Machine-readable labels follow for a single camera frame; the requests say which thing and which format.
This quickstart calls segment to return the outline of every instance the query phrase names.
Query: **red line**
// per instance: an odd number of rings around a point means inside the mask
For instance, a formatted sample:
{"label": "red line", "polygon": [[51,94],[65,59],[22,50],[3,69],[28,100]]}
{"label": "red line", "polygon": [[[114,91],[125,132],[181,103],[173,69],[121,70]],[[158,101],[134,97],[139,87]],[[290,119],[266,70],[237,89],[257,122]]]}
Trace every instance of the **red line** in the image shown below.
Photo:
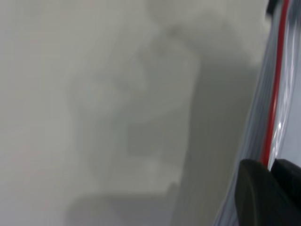
{"label": "red line", "polygon": [[271,143],[272,143],[272,137],[273,137],[273,131],[274,131],[274,123],[275,123],[277,101],[278,101],[278,94],[279,94],[282,54],[283,54],[283,45],[284,45],[284,36],[285,36],[285,22],[286,22],[288,3],[289,3],[289,0],[284,0],[282,11],[281,11],[280,23],[279,23],[274,87],[273,87],[271,105],[269,107],[269,119],[268,119],[269,121],[268,121],[267,135],[265,138],[264,149],[262,151],[262,156],[261,156],[261,162],[265,166],[268,166],[268,163],[269,163],[269,153],[271,150]]}

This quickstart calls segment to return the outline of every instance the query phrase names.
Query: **red stripe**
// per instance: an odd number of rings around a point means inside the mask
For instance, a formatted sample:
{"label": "red stripe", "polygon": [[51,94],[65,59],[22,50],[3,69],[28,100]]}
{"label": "red stripe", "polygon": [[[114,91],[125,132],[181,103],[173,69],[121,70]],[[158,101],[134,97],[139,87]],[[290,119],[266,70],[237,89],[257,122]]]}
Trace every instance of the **red stripe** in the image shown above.
{"label": "red stripe", "polygon": [[274,87],[271,99],[271,105],[269,108],[269,121],[267,128],[267,135],[264,142],[264,149],[262,151],[261,162],[263,165],[268,166],[269,163],[269,153],[271,150],[271,143],[273,138],[274,123],[277,109],[278,93],[279,93],[279,84],[280,84],[280,75],[281,75],[281,66],[282,66],[282,54],[283,54],[283,45],[284,45],[284,36],[285,36],[285,22],[286,14],[288,9],[289,0],[284,0],[281,18],[278,31],[278,43],[277,43],[277,59],[276,59],[276,71],[274,79]]}

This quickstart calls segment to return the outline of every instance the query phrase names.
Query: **red trim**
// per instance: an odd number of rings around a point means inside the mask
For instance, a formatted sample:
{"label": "red trim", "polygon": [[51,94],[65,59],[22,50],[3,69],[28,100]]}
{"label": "red trim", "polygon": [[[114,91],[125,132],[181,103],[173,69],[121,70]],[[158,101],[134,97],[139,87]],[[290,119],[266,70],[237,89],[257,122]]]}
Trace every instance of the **red trim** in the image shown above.
{"label": "red trim", "polygon": [[282,66],[282,55],[283,55],[283,45],[284,45],[284,36],[285,36],[285,22],[286,22],[288,3],[289,3],[289,0],[284,0],[282,11],[281,11],[280,23],[279,23],[274,87],[273,87],[271,105],[269,107],[269,119],[268,119],[269,121],[268,121],[267,135],[265,138],[264,149],[262,151],[262,156],[261,156],[261,162],[265,166],[267,166],[269,163],[269,153],[271,150],[271,143],[272,143],[272,137],[273,137],[273,131],[274,131],[274,123],[275,123],[278,93],[279,93],[279,84],[280,84],[280,75],[281,75],[281,66]]}

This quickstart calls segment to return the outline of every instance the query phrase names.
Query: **white wall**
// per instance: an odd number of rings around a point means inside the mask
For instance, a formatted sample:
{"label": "white wall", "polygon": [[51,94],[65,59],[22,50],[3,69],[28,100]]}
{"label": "white wall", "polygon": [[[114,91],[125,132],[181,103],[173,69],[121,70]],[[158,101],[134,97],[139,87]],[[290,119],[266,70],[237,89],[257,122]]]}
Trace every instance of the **white wall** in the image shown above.
{"label": "white wall", "polygon": [[199,191],[214,203],[199,219],[209,224],[264,52],[265,5],[1,0],[0,224],[167,225],[191,145],[201,179],[220,177]]}

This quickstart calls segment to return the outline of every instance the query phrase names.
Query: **black object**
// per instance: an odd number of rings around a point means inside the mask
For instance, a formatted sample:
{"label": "black object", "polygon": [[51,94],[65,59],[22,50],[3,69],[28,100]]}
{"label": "black object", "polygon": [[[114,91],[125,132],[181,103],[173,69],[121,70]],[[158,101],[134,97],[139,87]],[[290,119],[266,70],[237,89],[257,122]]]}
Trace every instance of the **black object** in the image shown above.
{"label": "black object", "polygon": [[271,174],[287,196],[301,209],[301,168],[288,160],[276,159]]}
{"label": "black object", "polygon": [[278,4],[279,0],[269,0],[268,6],[267,6],[267,15],[273,17],[276,5]]}
{"label": "black object", "polygon": [[[277,169],[281,180],[284,174]],[[240,226],[301,225],[298,207],[266,167],[252,160],[240,162],[235,204]]]}

